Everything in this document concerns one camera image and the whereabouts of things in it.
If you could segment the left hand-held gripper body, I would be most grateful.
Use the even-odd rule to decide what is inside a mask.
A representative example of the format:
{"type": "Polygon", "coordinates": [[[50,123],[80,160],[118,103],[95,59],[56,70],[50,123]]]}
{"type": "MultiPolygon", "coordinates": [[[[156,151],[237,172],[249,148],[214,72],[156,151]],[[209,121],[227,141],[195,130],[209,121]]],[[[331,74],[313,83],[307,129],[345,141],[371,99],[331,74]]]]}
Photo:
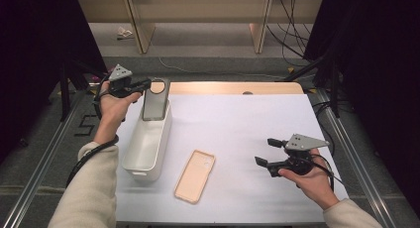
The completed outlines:
{"type": "Polygon", "coordinates": [[[135,83],[132,82],[132,75],[133,73],[130,70],[117,64],[108,77],[110,94],[118,98],[124,98],[134,93],[132,86],[135,83]]]}

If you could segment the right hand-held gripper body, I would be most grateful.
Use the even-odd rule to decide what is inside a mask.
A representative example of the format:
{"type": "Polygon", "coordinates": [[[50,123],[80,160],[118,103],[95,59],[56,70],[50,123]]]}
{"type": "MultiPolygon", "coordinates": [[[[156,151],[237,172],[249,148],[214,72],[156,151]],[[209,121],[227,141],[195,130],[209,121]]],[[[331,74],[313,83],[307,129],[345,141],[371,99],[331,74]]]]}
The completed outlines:
{"type": "Polygon", "coordinates": [[[315,139],[301,134],[293,134],[283,147],[288,158],[283,162],[274,162],[274,170],[269,171],[272,177],[279,176],[280,169],[293,171],[299,175],[308,174],[313,169],[310,151],[328,147],[330,143],[325,140],[315,139]]]}

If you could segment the grey transparent phone case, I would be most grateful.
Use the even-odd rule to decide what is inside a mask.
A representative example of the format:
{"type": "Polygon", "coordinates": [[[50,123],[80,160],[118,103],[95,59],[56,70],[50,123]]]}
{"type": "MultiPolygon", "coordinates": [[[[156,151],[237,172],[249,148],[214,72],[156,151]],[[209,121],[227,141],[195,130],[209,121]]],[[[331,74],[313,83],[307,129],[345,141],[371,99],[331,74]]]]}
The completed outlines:
{"type": "Polygon", "coordinates": [[[151,87],[145,91],[142,119],[144,121],[160,121],[165,118],[170,80],[153,78],[151,87]]]}

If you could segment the white plastic bin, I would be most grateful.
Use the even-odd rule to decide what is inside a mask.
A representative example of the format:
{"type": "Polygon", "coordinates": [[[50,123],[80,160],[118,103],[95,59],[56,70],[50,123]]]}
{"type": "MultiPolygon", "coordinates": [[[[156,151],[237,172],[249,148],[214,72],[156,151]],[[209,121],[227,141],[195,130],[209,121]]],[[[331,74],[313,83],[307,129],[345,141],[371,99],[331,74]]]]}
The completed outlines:
{"type": "Polygon", "coordinates": [[[123,169],[137,181],[153,181],[160,176],[172,124],[170,103],[162,120],[137,119],[122,160],[123,169]]]}

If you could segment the beige phone case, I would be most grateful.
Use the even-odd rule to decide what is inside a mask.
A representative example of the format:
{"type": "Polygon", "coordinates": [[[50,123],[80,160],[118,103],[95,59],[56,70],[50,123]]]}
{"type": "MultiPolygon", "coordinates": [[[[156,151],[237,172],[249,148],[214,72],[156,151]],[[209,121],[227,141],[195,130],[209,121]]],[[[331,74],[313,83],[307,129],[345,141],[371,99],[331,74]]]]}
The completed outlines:
{"type": "Polygon", "coordinates": [[[178,179],[174,196],[188,203],[196,204],[200,200],[214,163],[214,155],[194,150],[178,179]]]}

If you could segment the person's left hand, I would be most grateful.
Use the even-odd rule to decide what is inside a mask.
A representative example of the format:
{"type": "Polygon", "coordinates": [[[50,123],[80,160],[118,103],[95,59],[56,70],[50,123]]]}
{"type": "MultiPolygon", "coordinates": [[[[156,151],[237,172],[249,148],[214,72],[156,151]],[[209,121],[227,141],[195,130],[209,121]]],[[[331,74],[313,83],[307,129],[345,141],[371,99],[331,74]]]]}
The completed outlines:
{"type": "Polygon", "coordinates": [[[110,82],[105,81],[100,89],[99,108],[102,114],[100,128],[117,130],[123,122],[129,106],[137,102],[142,96],[142,93],[135,92],[124,98],[118,98],[109,92],[109,87],[110,82]]]}

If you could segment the person's right hand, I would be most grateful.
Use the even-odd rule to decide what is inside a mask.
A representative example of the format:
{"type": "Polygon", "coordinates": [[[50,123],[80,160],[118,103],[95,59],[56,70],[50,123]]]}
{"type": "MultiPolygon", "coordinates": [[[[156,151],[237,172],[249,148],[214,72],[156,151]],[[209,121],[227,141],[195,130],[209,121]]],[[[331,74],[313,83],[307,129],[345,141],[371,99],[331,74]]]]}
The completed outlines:
{"type": "Polygon", "coordinates": [[[339,203],[339,199],[330,186],[327,174],[314,167],[306,175],[299,175],[293,171],[280,169],[278,173],[286,179],[293,181],[303,193],[318,204],[323,210],[327,210],[339,203]]]}

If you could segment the white table sheet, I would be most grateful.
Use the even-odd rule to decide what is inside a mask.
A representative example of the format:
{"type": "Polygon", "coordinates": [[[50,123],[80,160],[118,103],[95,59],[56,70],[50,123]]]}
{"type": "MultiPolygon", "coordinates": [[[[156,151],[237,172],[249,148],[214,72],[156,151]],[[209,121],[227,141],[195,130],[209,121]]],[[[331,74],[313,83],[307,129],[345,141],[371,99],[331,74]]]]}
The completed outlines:
{"type": "Polygon", "coordinates": [[[293,225],[323,220],[322,210],[295,184],[272,177],[257,157],[283,161],[270,138],[294,134],[321,138],[304,94],[172,95],[172,125],[159,178],[135,181],[118,169],[119,222],[204,225],[293,225]],[[199,201],[175,197],[174,189],[191,153],[214,155],[215,164],[199,201]]]}

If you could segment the crumpled white paper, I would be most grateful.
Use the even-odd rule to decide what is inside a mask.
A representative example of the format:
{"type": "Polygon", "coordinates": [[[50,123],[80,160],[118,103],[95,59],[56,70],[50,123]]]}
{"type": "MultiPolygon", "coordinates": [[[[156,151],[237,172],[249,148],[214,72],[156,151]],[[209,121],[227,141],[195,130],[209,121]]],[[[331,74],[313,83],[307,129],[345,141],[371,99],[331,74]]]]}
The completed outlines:
{"type": "Polygon", "coordinates": [[[124,29],[123,27],[119,27],[117,29],[117,39],[119,41],[121,40],[127,40],[127,39],[132,39],[133,38],[133,33],[129,30],[124,29]]]}

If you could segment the black metal stand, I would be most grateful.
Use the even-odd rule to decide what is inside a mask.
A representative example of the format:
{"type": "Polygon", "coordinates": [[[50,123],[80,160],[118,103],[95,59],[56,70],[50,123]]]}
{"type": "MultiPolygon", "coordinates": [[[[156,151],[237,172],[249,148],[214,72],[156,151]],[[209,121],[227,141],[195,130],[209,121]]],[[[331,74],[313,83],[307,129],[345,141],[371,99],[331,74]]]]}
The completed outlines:
{"type": "Polygon", "coordinates": [[[291,82],[312,69],[316,68],[317,72],[312,80],[316,87],[325,88],[330,86],[330,106],[334,115],[339,118],[338,111],[338,89],[339,89],[339,71],[336,61],[332,57],[322,56],[318,57],[309,64],[303,66],[298,71],[287,76],[283,82],[291,82]]]}
{"type": "Polygon", "coordinates": [[[85,74],[92,74],[102,79],[107,73],[106,65],[102,58],[96,62],[68,57],[59,68],[59,85],[61,92],[61,121],[64,121],[70,113],[70,91],[68,83],[71,82],[76,90],[88,88],[88,80],[85,74]]]}

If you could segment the beige wooden shelf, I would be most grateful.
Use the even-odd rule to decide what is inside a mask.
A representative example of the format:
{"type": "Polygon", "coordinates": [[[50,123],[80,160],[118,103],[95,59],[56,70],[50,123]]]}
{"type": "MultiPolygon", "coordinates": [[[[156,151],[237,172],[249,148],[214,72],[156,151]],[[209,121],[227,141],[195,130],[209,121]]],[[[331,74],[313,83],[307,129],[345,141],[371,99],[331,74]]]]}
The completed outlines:
{"type": "Polygon", "coordinates": [[[268,24],[313,24],[323,0],[78,0],[89,23],[129,23],[138,51],[151,44],[157,23],[247,24],[255,52],[268,24]]]}

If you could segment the black curtain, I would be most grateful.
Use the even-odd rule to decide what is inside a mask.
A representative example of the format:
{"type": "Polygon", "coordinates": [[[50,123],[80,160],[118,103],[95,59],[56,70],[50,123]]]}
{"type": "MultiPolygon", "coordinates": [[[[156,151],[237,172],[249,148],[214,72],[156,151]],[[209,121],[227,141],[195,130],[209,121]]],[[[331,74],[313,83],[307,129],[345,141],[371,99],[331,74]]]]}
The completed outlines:
{"type": "Polygon", "coordinates": [[[420,0],[323,0],[307,53],[322,55],[338,26],[344,87],[385,166],[420,214],[420,0]]]}
{"type": "Polygon", "coordinates": [[[105,71],[78,0],[0,0],[0,163],[59,82],[105,71]]]}

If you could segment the metal floor rail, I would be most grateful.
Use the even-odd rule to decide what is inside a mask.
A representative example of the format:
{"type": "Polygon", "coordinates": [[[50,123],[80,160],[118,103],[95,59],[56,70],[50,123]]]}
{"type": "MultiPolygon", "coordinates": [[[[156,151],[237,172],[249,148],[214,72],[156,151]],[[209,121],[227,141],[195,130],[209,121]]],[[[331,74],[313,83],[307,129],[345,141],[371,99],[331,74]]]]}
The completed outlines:
{"type": "Polygon", "coordinates": [[[396,228],[396,223],[390,213],[390,210],[374,185],[373,180],[368,175],[366,167],[363,165],[353,142],[351,141],[341,119],[338,117],[338,113],[334,112],[332,109],[328,109],[326,114],[328,115],[329,121],[334,129],[335,136],[339,139],[340,144],[349,159],[349,163],[358,178],[361,188],[363,189],[377,221],[383,228],[396,228]]]}
{"type": "Polygon", "coordinates": [[[38,160],[37,166],[33,169],[29,180],[23,187],[20,186],[0,186],[0,193],[5,188],[5,193],[8,195],[11,192],[18,194],[18,198],[12,206],[10,212],[5,218],[5,221],[0,225],[0,228],[19,228],[22,220],[24,219],[31,203],[36,196],[40,184],[42,183],[47,171],[53,161],[53,158],[59,149],[65,133],[68,131],[70,124],[75,115],[75,111],[83,100],[86,92],[77,91],[72,101],[67,115],[59,121],[57,127],[53,131],[53,136],[49,140],[49,144],[43,150],[41,158],[38,160]]]}

